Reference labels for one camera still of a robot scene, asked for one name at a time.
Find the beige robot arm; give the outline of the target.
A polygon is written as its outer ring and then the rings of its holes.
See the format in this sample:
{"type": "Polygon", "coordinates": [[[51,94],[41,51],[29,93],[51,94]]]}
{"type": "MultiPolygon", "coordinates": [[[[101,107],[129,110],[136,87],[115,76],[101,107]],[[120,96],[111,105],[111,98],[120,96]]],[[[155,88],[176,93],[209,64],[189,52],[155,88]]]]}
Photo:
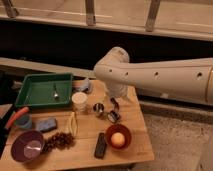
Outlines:
{"type": "Polygon", "coordinates": [[[93,69],[109,97],[127,95],[127,86],[213,106],[213,58],[130,63],[121,47],[112,48],[93,69]]]}

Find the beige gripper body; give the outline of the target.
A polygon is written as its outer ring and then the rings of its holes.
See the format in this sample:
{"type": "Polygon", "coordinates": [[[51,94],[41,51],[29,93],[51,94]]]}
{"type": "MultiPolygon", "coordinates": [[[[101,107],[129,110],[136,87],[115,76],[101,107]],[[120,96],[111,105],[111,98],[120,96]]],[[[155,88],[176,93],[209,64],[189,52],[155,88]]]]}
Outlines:
{"type": "Polygon", "coordinates": [[[106,94],[109,98],[122,98],[125,101],[129,101],[128,86],[115,82],[106,82],[106,94]]]}

